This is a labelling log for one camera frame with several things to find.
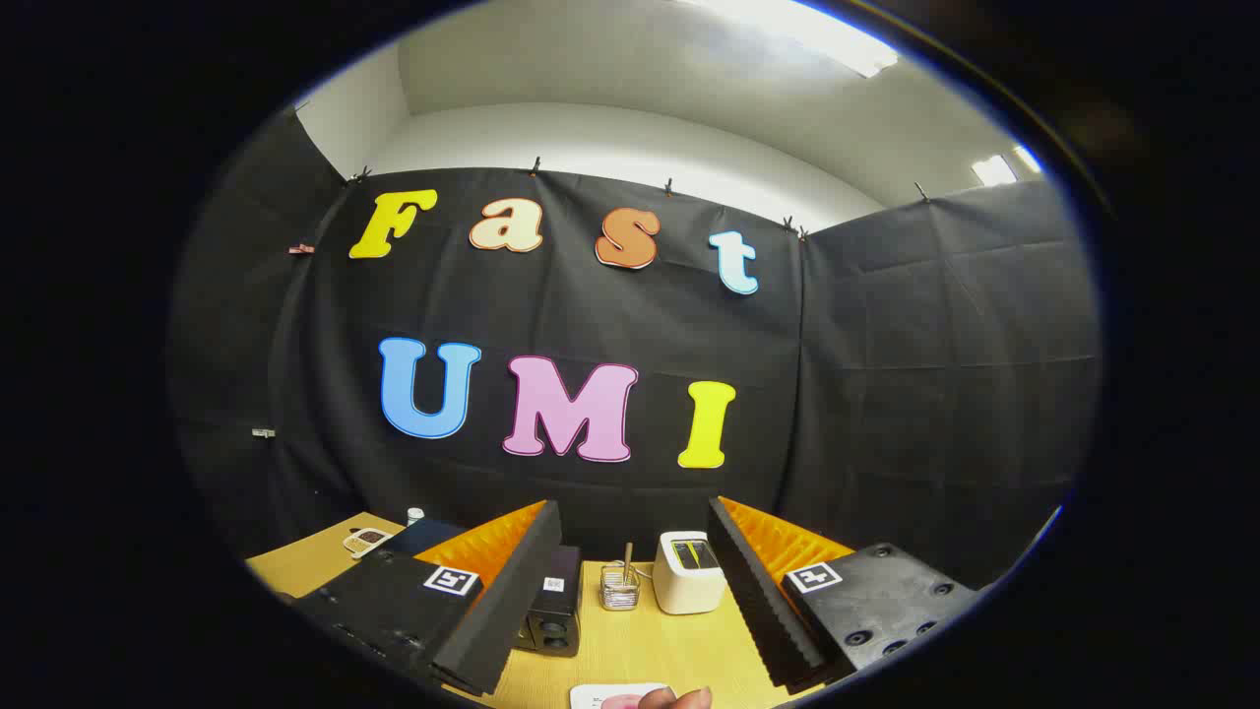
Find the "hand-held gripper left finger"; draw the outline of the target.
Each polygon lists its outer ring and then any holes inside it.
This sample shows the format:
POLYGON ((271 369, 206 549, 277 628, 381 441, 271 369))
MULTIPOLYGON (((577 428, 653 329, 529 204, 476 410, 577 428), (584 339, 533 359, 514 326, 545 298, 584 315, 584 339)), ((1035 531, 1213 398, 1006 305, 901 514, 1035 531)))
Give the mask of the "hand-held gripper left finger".
POLYGON ((295 610, 401 678, 491 694, 559 543, 554 501, 464 531, 423 519, 299 597, 295 610))

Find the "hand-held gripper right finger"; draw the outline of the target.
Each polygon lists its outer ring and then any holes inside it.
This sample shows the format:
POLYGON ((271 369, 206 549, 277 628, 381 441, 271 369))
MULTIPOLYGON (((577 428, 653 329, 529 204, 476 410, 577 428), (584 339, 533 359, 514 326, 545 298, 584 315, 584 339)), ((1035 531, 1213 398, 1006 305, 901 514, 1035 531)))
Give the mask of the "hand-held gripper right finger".
POLYGON ((896 545, 853 550, 721 495, 708 543, 769 678, 790 693, 864 672, 979 597, 896 545))

